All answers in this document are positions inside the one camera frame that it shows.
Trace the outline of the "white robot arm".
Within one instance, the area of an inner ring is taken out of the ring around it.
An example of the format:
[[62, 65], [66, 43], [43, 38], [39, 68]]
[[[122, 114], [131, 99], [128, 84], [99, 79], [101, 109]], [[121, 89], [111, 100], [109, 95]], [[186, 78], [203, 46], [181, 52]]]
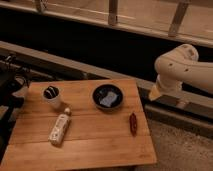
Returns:
[[191, 44], [182, 44], [159, 56], [154, 63], [156, 82], [148, 98], [154, 101], [167, 92], [181, 91], [183, 83], [213, 94], [213, 63], [198, 59], [198, 51]]

